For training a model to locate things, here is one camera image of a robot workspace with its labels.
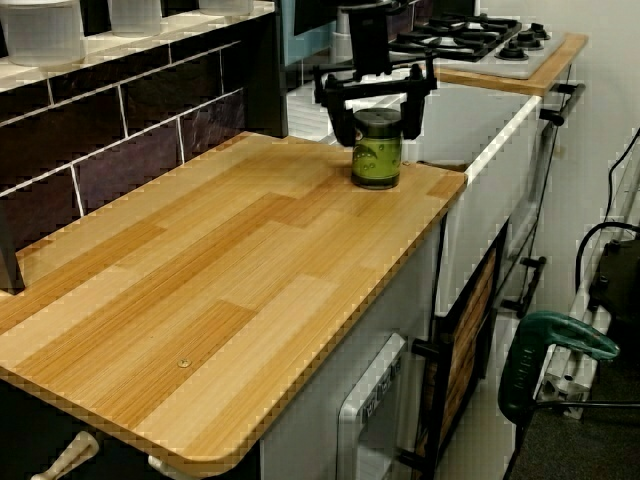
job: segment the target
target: jar lid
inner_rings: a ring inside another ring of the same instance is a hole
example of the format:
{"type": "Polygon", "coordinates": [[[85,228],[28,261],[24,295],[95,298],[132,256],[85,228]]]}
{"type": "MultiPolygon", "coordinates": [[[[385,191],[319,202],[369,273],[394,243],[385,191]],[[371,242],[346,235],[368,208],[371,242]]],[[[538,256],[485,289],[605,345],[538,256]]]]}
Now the jar lid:
{"type": "Polygon", "coordinates": [[[79,0],[0,0],[0,7],[47,7],[76,3],[79,0]]]}
{"type": "Polygon", "coordinates": [[[366,138],[394,138],[402,135],[402,115],[392,108],[363,108],[353,116],[356,128],[366,138]]]}

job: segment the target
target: wooden countertop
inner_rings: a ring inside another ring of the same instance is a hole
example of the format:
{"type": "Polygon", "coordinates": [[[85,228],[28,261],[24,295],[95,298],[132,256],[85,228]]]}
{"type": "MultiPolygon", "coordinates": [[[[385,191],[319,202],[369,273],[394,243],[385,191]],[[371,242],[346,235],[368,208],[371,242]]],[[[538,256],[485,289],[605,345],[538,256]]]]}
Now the wooden countertop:
{"type": "Polygon", "coordinates": [[[436,76],[440,81],[447,83],[544,97],[558,75],[578,56],[587,39],[586,35],[568,33],[560,48],[528,80],[461,72],[449,68],[437,68],[436,76]]]}
{"type": "Polygon", "coordinates": [[[465,175],[350,183],[349,150],[242,134],[19,253],[0,378],[194,476],[235,466],[465,175]]]}

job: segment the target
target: green jar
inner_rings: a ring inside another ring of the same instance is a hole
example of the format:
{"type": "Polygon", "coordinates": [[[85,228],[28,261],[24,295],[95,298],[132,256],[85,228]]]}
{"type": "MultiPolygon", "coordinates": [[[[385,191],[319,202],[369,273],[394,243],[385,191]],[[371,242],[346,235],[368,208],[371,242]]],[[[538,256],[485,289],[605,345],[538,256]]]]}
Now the green jar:
{"type": "Polygon", "coordinates": [[[402,115],[391,108],[365,108],[354,117],[351,181],[371,190],[395,187],[400,180],[402,115]]]}

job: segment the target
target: gas stove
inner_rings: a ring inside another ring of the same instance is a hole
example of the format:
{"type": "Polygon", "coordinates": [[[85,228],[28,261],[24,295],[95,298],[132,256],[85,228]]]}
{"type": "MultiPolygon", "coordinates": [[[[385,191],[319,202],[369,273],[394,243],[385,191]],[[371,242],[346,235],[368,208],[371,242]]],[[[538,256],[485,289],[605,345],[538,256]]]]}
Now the gas stove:
{"type": "Polygon", "coordinates": [[[500,77],[527,79],[564,42],[564,34],[544,25],[526,28],[510,18],[443,15],[392,41],[394,59],[434,53],[436,65],[500,77]]]}

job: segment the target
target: black cable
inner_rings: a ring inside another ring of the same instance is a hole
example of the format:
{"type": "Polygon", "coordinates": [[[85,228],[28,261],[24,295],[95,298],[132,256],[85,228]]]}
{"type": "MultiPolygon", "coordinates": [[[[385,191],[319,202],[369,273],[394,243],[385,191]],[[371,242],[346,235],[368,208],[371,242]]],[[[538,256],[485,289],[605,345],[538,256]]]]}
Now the black cable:
{"type": "Polygon", "coordinates": [[[626,230],[632,230],[635,233],[640,233],[640,227],[636,227],[635,225],[623,222],[602,222],[589,230],[589,232],[582,239],[582,242],[580,242],[580,247],[578,248],[578,253],[576,254],[576,292],[580,288],[580,280],[582,277],[582,255],[584,254],[584,249],[586,248],[587,243],[589,243],[589,240],[596,232],[602,230],[603,228],[609,227],[624,228],[626,230]]]}
{"type": "MultiPolygon", "coordinates": [[[[569,84],[569,79],[571,78],[571,69],[573,68],[573,64],[569,65],[569,70],[567,71],[567,78],[565,79],[565,85],[569,84]]],[[[568,94],[563,93],[562,94],[562,101],[560,102],[560,105],[564,105],[564,101],[566,99],[568,94]]],[[[542,183],[542,195],[540,195],[540,201],[538,203],[538,207],[537,207],[537,212],[536,212],[536,221],[533,225],[533,229],[531,230],[531,233],[529,234],[530,236],[527,237],[527,239],[525,240],[525,245],[526,243],[529,241],[529,239],[531,237],[531,244],[529,245],[529,258],[531,258],[533,256],[533,246],[535,244],[536,241],[536,235],[538,233],[538,226],[540,225],[540,213],[542,212],[542,204],[544,203],[544,196],[547,193],[547,183],[549,182],[549,176],[551,174],[551,164],[553,163],[553,153],[556,149],[556,140],[558,139],[558,133],[559,133],[559,129],[558,127],[551,127],[553,128],[553,141],[551,143],[551,150],[549,151],[549,160],[547,161],[547,171],[545,172],[544,175],[544,182],[542,183]]],[[[524,280],[522,282],[522,288],[520,289],[520,298],[519,301],[521,302],[523,297],[524,297],[524,291],[527,288],[527,282],[528,282],[528,275],[524,276],[524,280]]]]}
{"type": "Polygon", "coordinates": [[[640,408],[637,402],[540,402],[535,408],[574,407],[574,408],[640,408]]]}
{"type": "Polygon", "coordinates": [[[609,212],[611,211],[611,205],[613,204],[613,171],[616,168],[618,168],[618,165],[620,165],[624,161],[626,156],[633,149],[633,146],[636,144],[636,141],[638,140],[638,137],[640,137],[640,128],[638,128],[636,130],[636,133],[633,136],[633,139],[631,140],[631,143],[629,144],[629,146],[627,146],[627,149],[624,151],[624,153],[622,154],[620,159],[616,163],[614,163],[611,166],[611,168],[609,169],[609,196],[608,196],[608,199],[607,199],[607,211],[604,214],[604,221],[605,222],[607,221],[607,218],[609,217],[609,212]]]}

